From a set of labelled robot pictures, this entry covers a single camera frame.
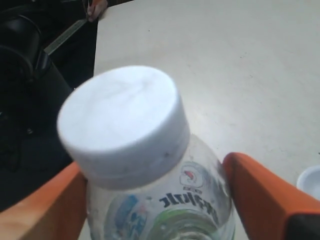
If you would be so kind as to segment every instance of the white bottle cap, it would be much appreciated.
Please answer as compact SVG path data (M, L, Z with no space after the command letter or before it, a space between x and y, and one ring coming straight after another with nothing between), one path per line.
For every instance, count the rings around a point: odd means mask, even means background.
M113 69L83 83L64 102L57 130L88 180L113 190L165 175L190 136L174 81L147 66Z

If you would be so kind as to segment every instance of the bottle label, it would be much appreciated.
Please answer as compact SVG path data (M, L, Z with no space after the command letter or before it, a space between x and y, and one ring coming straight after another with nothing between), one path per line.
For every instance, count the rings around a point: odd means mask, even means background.
M231 240L235 228L232 212L224 178L186 161L163 184L147 192L116 197L105 218L104 239L149 240L159 234L179 234L173 229L192 225L212 239Z

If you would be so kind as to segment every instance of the table surface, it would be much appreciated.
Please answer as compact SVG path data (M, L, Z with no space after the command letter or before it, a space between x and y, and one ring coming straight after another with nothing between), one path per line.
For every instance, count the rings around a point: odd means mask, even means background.
M221 160L243 152L295 184L320 162L319 13L318 0L131 1L100 20L94 73L167 72L191 131Z

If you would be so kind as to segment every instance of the plastic bottle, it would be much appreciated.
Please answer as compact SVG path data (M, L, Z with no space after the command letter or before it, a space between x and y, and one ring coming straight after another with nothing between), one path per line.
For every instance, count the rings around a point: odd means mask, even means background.
M224 170L190 134L174 81L147 66L95 76L63 104L60 140L88 179L92 240L232 240Z

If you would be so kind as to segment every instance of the person's hand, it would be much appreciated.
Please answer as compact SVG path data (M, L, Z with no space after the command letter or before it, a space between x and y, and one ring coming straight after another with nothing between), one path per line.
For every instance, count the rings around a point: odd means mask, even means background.
M96 20L100 15L103 14L107 7L107 0L93 0L91 6L88 5L87 9L89 22L93 22L94 20Z

